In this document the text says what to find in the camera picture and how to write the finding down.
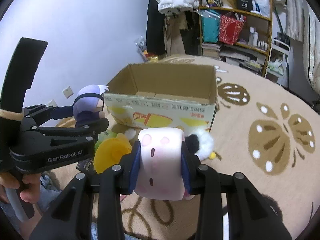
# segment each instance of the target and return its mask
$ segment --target black bag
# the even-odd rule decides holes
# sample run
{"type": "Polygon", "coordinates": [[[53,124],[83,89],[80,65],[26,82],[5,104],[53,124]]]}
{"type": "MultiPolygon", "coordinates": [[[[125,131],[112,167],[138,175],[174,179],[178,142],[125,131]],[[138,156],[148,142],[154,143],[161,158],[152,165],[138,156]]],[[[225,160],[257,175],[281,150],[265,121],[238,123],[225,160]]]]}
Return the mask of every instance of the black bag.
{"type": "Polygon", "coordinates": [[[243,11],[252,11],[253,5],[252,0],[237,0],[237,8],[243,11]]]}

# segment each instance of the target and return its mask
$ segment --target purple plush doll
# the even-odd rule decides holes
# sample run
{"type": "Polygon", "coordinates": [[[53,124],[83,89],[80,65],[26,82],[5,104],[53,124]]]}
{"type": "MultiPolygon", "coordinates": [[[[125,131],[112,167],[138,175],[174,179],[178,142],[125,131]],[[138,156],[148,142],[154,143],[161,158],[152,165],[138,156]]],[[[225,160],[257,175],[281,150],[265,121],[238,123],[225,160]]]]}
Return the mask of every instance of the purple plush doll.
{"type": "MultiPolygon", "coordinates": [[[[86,93],[103,94],[109,91],[107,86],[89,85],[82,88],[77,97],[86,93]]],[[[103,101],[97,97],[80,98],[73,105],[73,116],[76,120],[76,127],[81,127],[90,121],[94,121],[105,117],[102,109],[103,101]]]]}

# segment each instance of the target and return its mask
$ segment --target tan strap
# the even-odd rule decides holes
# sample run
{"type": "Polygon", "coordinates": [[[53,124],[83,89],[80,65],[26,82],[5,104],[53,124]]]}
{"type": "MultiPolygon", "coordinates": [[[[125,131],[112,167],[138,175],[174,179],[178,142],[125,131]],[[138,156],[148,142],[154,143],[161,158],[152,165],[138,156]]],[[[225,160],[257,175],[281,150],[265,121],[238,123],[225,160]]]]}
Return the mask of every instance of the tan strap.
{"type": "Polygon", "coordinates": [[[0,117],[8,120],[21,121],[23,118],[23,110],[22,110],[22,113],[15,113],[15,112],[10,112],[7,110],[0,109],[0,117]]]}

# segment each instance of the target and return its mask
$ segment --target stack of books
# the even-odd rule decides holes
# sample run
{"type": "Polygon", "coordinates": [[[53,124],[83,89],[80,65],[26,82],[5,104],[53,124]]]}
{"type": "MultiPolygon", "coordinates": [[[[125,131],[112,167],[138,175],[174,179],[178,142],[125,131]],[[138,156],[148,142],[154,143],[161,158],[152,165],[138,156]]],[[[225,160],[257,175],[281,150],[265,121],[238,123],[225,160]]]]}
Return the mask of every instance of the stack of books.
{"type": "Polygon", "coordinates": [[[202,47],[202,55],[207,57],[213,57],[219,59],[219,52],[221,50],[220,44],[215,43],[206,43],[203,42],[201,44],[202,47]]]}

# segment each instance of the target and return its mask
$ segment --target white bottle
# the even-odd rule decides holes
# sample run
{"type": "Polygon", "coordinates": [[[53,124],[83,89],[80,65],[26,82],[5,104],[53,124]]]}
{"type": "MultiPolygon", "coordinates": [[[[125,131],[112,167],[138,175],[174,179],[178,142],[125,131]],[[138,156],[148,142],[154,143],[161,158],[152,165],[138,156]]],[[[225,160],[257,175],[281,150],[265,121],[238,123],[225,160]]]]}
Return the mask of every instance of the white bottle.
{"type": "Polygon", "coordinates": [[[257,47],[257,45],[258,45],[258,33],[255,32],[253,36],[253,46],[257,47]]]}
{"type": "Polygon", "coordinates": [[[248,45],[252,46],[253,45],[253,36],[254,36],[254,28],[250,27],[250,33],[249,33],[249,42],[248,45]]]}

